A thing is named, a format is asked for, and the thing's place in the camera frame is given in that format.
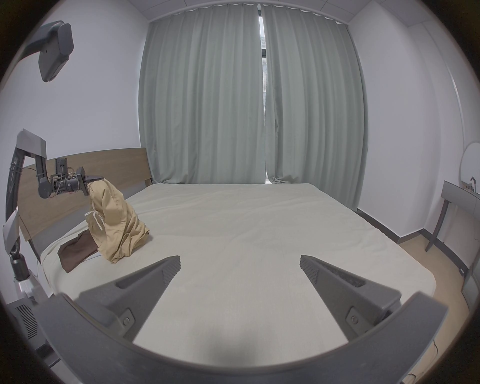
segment wooden floor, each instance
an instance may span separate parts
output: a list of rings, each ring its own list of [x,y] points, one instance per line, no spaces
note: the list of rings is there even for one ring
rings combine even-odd
[[[425,252],[427,244],[427,239],[417,236],[400,246],[433,273],[437,283],[433,297],[448,306],[448,314],[435,337],[435,343],[428,348],[411,374],[403,380],[405,384],[417,382],[432,367],[453,341],[468,316],[467,302],[461,293],[463,277],[458,268],[435,246]]]

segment folded clothing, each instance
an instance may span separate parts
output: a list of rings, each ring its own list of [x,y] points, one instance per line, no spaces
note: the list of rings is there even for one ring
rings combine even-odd
[[[89,183],[88,197],[92,210],[85,214],[86,221],[103,257],[116,263],[146,242],[149,229],[112,183]]]
[[[87,229],[80,232],[76,238],[62,244],[57,253],[62,268],[69,273],[88,256],[96,253],[97,250],[98,246]]]

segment curtain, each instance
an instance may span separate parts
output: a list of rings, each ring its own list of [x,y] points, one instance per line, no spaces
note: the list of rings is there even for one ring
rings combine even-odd
[[[344,24],[264,6],[266,169],[272,182],[310,183],[356,210],[366,135],[360,67]]]
[[[162,183],[264,183],[256,5],[200,8],[149,26],[139,125]]]

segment bed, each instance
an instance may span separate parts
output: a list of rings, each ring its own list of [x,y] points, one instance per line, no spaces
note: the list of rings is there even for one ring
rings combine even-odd
[[[41,263],[53,291],[75,299],[179,255],[180,272],[134,341],[171,358],[262,366],[346,343],[300,269],[301,254],[398,289],[402,303],[435,291],[430,271],[310,184],[153,184],[128,201],[151,231],[130,257],[116,264],[92,257],[65,273],[58,248],[87,228],[83,222],[53,241]]]

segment ceiling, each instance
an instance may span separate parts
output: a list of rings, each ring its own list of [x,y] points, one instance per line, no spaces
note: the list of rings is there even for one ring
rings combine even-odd
[[[179,11],[234,0],[129,0],[147,19],[153,21]],[[429,12],[419,0],[375,0],[392,12],[406,26],[429,20]],[[250,3],[248,0],[238,2]],[[282,4],[322,13],[336,20],[348,23],[370,0],[265,0],[263,4]]]

